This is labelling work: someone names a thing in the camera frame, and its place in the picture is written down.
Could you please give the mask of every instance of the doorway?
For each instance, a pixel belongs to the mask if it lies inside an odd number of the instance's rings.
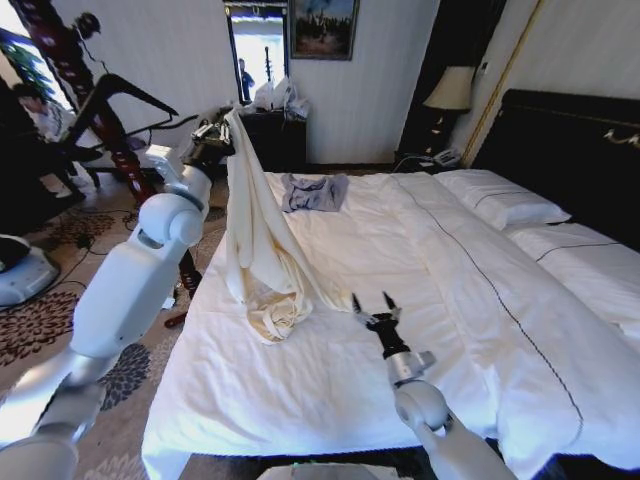
[[[287,2],[228,1],[225,11],[238,97],[251,103],[258,88],[288,75]]]
[[[15,70],[19,80],[36,87],[45,98],[74,111],[58,79],[29,37],[29,32],[8,0],[0,0],[0,50]],[[18,79],[5,78],[12,86]]]

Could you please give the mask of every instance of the white pillow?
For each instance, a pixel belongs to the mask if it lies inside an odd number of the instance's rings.
[[[578,224],[523,228],[508,236],[640,348],[640,253]]]
[[[571,218],[555,203],[488,170],[435,175],[469,210],[502,230],[509,225],[561,223]]]

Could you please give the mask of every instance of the black stripe on bedding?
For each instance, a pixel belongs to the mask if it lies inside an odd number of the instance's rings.
[[[390,175],[391,178],[393,178],[396,183],[398,184],[398,186],[400,188],[402,188],[402,190],[404,190],[405,192],[407,192],[407,194],[411,197],[411,199],[413,200],[413,202],[418,206],[418,208],[424,210],[425,212],[427,212],[429,214],[429,216],[431,218],[433,218],[433,220],[436,222],[436,224],[438,225],[438,227],[440,228],[440,230],[442,230],[447,236],[449,236],[454,242],[456,242],[458,244],[458,246],[460,246],[460,248],[464,251],[464,253],[466,253],[467,257],[469,257],[469,260],[471,260],[471,263],[473,263],[473,266],[476,267],[476,270],[478,270],[478,272],[480,272],[480,274],[484,277],[484,279],[487,281],[487,283],[491,286],[491,289],[493,290],[493,292],[496,294],[496,297],[498,298],[498,302],[500,303],[500,305],[502,306],[502,308],[504,309],[505,312],[507,312],[507,314],[509,315],[509,317],[511,317],[511,319],[516,323],[516,325],[518,326],[518,329],[520,330],[520,332],[522,333],[522,335],[524,335],[524,337],[527,339],[527,341],[531,344],[531,346],[535,349],[535,351],[538,353],[538,355],[540,355],[540,357],[544,360],[544,362],[547,364],[547,366],[549,367],[549,369],[551,370],[551,372],[553,373],[553,375],[556,377],[556,379],[558,380],[558,382],[560,383],[560,385],[562,386],[563,390],[565,391],[565,393],[567,394],[567,397],[569,397],[569,401],[571,402],[571,405],[573,407],[573,409],[576,411],[576,414],[578,415],[578,429],[576,431],[575,436],[573,437],[573,440],[571,440],[571,443],[569,443],[570,446],[572,445],[576,440],[578,440],[578,438],[580,437],[580,435],[582,434],[582,430],[584,428],[584,416],[582,415],[582,411],[580,410],[580,407],[578,407],[578,405],[576,404],[576,401],[573,398],[573,394],[571,393],[571,391],[569,390],[569,387],[567,387],[567,384],[564,382],[564,380],[562,379],[562,377],[560,377],[560,374],[558,373],[558,371],[555,369],[555,367],[553,366],[553,364],[551,363],[551,361],[547,358],[547,356],[542,353],[542,350],[540,350],[540,347],[538,347],[538,345],[536,344],[536,342],[534,342],[534,340],[529,336],[529,334],[525,331],[525,329],[523,328],[522,324],[520,323],[520,320],[518,320],[516,318],[516,316],[511,313],[511,310],[509,310],[509,308],[507,307],[507,305],[504,303],[504,300],[502,299],[502,296],[500,295],[500,292],[498,291],[498,288],[495,286],[495,284],[491,281],[491,279],[487,276],[486,273],[484,273],[484,271],[482,271],[482,269],[478,266],[478,264],[476,263],[475,259],[473,258],[473,256],[471,256],[471,254],[469,253],[469,251],[464,247],[464,245],[460,242],[460,240],[458,240],[454,235],[452,235],[451,233],[449,233],[447,230],[444,229],[444,227],[442,226],[442,224],[438,221],[438,219],[436,218],[436,216],[431,213],[426,207],[423,207],[422,205],[420,205],[420,203],[418,203],[418,200],[416,200],[416,197],[413,196],[413,194],[407,190],[401,183],[400,181],[395,178],[393,175]]]
[[[562,250],[564,248],[578,248],[578,247],[606,247],[607,245],[620,245],[620,242],[609,242],[609,243],[584,243],[581,245],[563,245],[562,247],[554,247],[551,250],[547,250],[540,257],[536,259],[536,262],[539,262],[544,257],[546,257],[549,253],[555,252],[556,250]]]
[[[473,208],[476,208],[478,205],[480,205],[480,202],[481,202],[482,200],[484,200],[485,198],[489,198],[489,197],[497,197],[498,195],[515,195],[515,194],[518,194],[518,193],[520,193],[520,194],[524,193],[524,194],[529,194],[529,195],[536,195],[535,193],[530,192],[529,190],[522,190],[522,191],[519,191],[519,192],[488,193],[488,194],[487,194],[487,195],[485,195],[484,197],[481,197],[481,198],[480,198],[480,200],[478,200],[478,201],[476,202],[476,204],[473,206]]]

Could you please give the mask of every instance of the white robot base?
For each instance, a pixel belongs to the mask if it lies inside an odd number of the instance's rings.
[[[59,273],[60,269],[44,251],[32,246],[15,267],[0,273],[0,311],[37,295],[51,285]]]

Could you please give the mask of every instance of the telephone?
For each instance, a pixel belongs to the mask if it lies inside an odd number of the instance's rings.
[[[433,161],[440,167],[455,167],[460,162],[460,154],[455,149],[449,148],[434,156]]]

